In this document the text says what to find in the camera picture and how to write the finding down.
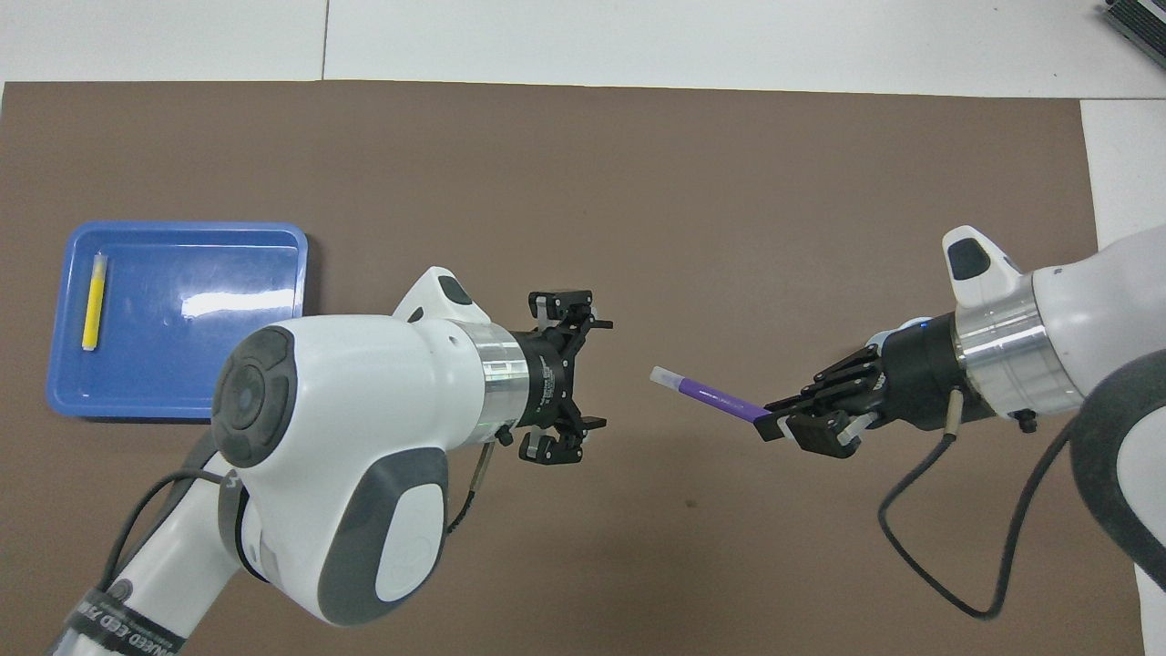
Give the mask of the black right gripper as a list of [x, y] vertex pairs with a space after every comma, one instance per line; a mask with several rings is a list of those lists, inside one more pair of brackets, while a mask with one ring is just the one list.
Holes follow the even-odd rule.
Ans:
[[856, 350], [814, 374], [796, 395], [767, 404], [767, 411], [773, 412], [756, 416], [756, 431], [767, 443], [788, 439], [805, 452], [854, 456], [862, 444], [861, 435], [874, 423], [874, 412], [851, 415], [837, 408], [847, 398], [874, 392], [883, 373], [883, 419], [906, 421], [916, 429], [944, 428], [953, 389], [965, 398], [963, 421], [986, 419], [986, 400], [965, 378], [955, 336], [953, 313], [892, 332], [880, 354], [879, 347]]

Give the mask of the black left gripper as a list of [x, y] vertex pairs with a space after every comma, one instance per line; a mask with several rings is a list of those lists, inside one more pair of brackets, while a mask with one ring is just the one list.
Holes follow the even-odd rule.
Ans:
[[528, 378], [519, 424], [540, 428], [524, 436], [517, 453], [543, 466], [578, 464], [588, 435], [607, 426], [607, 419], [582, 415], [574, 402], [575, 358], [588, 332], [607, 331], [614, 323], [598, 318], [591, 290], [531, 292], [528, 306], [538, 330], [519, 334]]

